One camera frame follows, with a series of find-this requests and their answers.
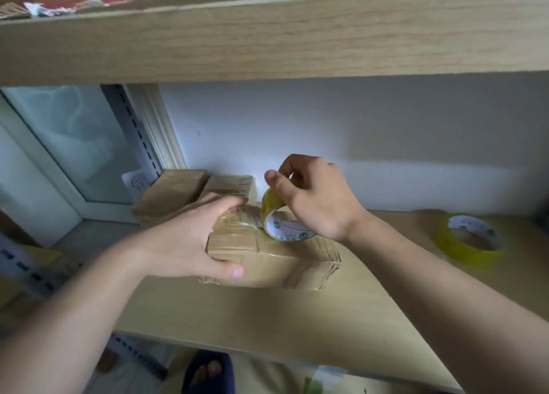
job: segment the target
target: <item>right hand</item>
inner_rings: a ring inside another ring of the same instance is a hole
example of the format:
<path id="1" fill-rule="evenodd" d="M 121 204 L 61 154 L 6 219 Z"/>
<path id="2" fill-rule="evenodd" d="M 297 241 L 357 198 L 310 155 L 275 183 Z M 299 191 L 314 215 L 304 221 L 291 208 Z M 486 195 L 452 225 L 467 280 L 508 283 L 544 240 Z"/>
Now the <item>right hand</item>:
<path id="1" fill-rule="evenodd" d="M 303 177 L 303 189 L 290 182 L 292 174 Z M 267 171 L 265 181 L 299 220 L 329 239 L 347 239 L 372 216 L 356 199 L 339 168 L 321 157 L 292 154 L 278 171 Z"/>

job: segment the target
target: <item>forearm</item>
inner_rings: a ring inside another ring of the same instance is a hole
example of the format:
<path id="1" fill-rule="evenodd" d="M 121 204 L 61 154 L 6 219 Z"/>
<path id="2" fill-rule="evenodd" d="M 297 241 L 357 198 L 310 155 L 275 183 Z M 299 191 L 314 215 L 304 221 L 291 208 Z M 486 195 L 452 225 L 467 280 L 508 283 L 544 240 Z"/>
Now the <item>forearm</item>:
<path id="1" fill-rule="evenodd" d="M 547 322 L 371 215 L 343 244 L 466 392 L 549 392 Z"/>
<path id="2" fill-rule="evenodd" d="M 0 391 L 81 392 L 115 321 L 142 274 L 108 251 L 71 280 L 7 339 L 0 350 Z"/>

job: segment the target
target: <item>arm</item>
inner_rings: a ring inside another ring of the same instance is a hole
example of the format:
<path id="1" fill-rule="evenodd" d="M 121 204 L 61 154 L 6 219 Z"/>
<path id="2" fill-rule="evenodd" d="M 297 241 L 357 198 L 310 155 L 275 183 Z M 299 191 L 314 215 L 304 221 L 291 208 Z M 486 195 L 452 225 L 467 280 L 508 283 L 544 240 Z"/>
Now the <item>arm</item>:
<path id="1" fill-rule="evenodd" d="M 241 277 L 241 266 L 211 259 L 205 246 L 216 219 L 243 198 L 208 195 L 201 203 L 123 239 L 48 300 L 2 345 L 0 392 L 81 392 L 146 275 Z"/>
<path id="2" fill-rule="evenodd" d="M 549 392 L 549 323 L 367 212 L 322 158 L 291 155 L 265 179 L 301 221 L 370 269 L 467 393 Z"/>

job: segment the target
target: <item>left hand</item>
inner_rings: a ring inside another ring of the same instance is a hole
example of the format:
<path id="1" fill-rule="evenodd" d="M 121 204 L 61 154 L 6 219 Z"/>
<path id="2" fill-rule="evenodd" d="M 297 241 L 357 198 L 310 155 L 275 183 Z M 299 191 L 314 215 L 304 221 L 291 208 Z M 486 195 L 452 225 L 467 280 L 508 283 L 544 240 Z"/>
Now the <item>left hand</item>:
<path id="1" fill-rule="evenodd" d="M 127 257 L 127 262 L 137 266 L 143 275 L 240 278 L 244 269 L 231 261 L 210 258 L 206 244 L 217 218 L 245 202 L 242 196 L 209 193 L 182 214 L 123 239 L 107 252 Z"/>

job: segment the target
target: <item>frosted glass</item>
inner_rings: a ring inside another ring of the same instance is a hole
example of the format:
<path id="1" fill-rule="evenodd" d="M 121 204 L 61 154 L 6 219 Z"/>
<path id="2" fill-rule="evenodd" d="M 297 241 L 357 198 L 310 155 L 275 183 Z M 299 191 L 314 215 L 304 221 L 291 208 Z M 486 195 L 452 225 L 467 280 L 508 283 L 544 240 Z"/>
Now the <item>frosted glass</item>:
<path id="1" fill-rule="evenodd" d="M 99 86 L 3 92 L 86 201 L 132 203 L 120 176 L 140 166 Z"/>

